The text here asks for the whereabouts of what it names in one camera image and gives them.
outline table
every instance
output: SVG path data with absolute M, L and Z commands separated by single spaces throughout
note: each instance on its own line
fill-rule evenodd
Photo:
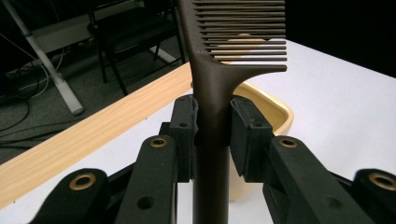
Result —
M 343 177 L 351 179 L 362 168 L 396 174 L 396 79 L 291 41 L 287 46 L 287 72 L 248 82 L 293 110 L 290 136 Z M 140 144 L 170 120 L 173 100 L 191 92 L 190 84 L 185 64 L 1 165 L 0 223 L 28 222 L 75 170 L 99 168 L 112 175 L 134 162 Z M 191 223 L 191 184 L 179 185 L 178 198 L 179 223 Z M 229 223 L 272 223 L 260 187 L 230 203 Z

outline yellow container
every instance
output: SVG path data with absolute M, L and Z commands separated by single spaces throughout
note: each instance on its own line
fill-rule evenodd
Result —
M 250 99 L 259 108 L 273 126 L 274 135 L 288 134 L 294 115 L 287 105 L 246 82 L 242 83 L 234 94 Z M 240 177 L 236 172 L 233 162 L 230 162 L 230 201 L 243 198 L 257 185 L 245 183 L 243 177 Z

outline white metal pole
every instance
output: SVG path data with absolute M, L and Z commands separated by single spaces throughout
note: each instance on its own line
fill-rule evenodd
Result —
M 35 37 L 32 35 L 32 33 L 29 31 L 29 29 L 27 29 L 26 25 L 22 21 L 21 17 L 18 15 L 15 8 L 9 3 L 9 0 L 3 0 L 3 3 L 6 6 L 6 9 L 9 12 L 9 14 L 11 15 L 11 17 L 13 18 L 13 20 L 20 27 L 23 36 L 26 38 L 26 40 L 32 46 L 32 48 L 35 51 L 35 53 L 37 54 L 38 58 L 41 60 L 41 62 L 44 64 L 44 66 L 49 71 L 50 76 L 51 76 L 53 82 L 55 83 L 55 86 L 57 87 L 59 93 L 64 98 L 64 102 L 67 104 L 67 107 L 69 107 L 72 114 L 78 115 L 78 114 L 82 113 L 84 111 L 84 108 L 82 107 L 81 103 L 77 99 L 76 95 L 70 89 L 69 85 L 64 80 L 62 75 L 56 71 L 52 62 L 47 57 L 47 54 L 42 50 L 42 48 L 40 48 L 39 44 L 35 40 Z

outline comb teeth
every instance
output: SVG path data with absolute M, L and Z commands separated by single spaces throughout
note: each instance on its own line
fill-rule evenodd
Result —
M 216 60 L 286 61 L 285 1 L 196 0 L 194 12 L 205 49 Z

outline gray carpet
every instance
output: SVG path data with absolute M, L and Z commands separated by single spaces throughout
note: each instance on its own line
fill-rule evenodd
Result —
M 179 57 L 175 38 L 163 42 L 161 48 L 175 58 Z M 123 97 L 109 67 L 107 68 L 108 83 L 103 82 L 95 46 L 91 41 L 69 47 L 64 52 L 61 61 L 60 57 L 56 55 L 53 60 L 55 65 L 61 62 L 58 71 L 67 80 L 85 111 L 81 115 L 73 116 L 52 81 L 49 82 L 44 92 L 34 98 L 14 99 L 6 104 L 0 104 L 0 130 L 6 129 L 0 131 L 0 164 L 11 160 Z M 164 62 L 161 59 L 154 61 L 153 54 L 149 51 L 118 63 L 124 82 L 134 81 L 128 86 L 128 92 L 133 92 L 176 69 L 181 66 L 181 61 L 149 74 L 153 68 L 161 66 L 164 66 Z M 24 97 L 35 92 L 37 77 L 40 80 L 45 77 L 41 69 L 35 71 L 29 69 L 28 71 L 19 77 L 15 75 L 11 79 L 17 89 L 32 85 L 30 88 L 18 92 Z M 43 90 L 45 84 L 45 82 L 41 82 L 37 91 Z M 16 123 L 18 124 L 14 127 L 7 128 Z

